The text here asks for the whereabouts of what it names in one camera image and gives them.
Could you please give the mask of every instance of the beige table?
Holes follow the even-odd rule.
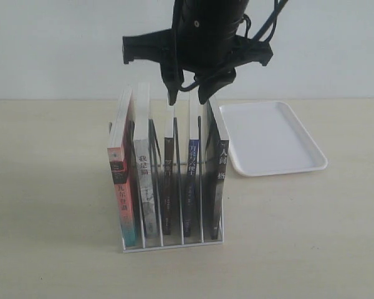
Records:
[[[374,298],[374,100],[286,102],[325,171],[229,163],[224,245],[121,254],[116,103],[0,101],[0,298]]]

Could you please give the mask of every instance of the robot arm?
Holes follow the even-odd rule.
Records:
[[[170,105],[179,91],[198,87],[204,104],[222,87],[233,83],[236,67],[249,62],[266,66],[273,56],[270,40],[277,16],[288,0],[274,0],[274,10],[257,34],[249,39],[251,20],[244,14],[249,0],[175,0],[172,27],[142,36],[123,37],[123,61],[158,62],[168,89]],[[246,22],[245,36],[236,35]],[[260,41],[267,30],[271,33]],[[183,71],[195,73],[194,82],[184,87]]]

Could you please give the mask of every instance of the wall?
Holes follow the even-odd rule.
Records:
[[[172,8],[173,0],[0,0],[0,98],[116,98],[138,80],[165,97],[157,64],[123,65],[122,36],[169,28]],[[271,0],[251,0],[251,34],[271,9]],[[374,97],[374,0],[291,0],[272,47],[268,67],[238,68],[219,97]]]

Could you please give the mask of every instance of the table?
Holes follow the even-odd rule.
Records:
[[[121,254],[116,101],[1,100],[0,298],[374,298],[374,99],[285,102],[326,170],[229,162],[223,245]]]

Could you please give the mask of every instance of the plastic tray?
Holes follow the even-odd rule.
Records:
[[[327,167],[327,159],[283,102],[223,105],[231,162],[244,176],[300,173]]]

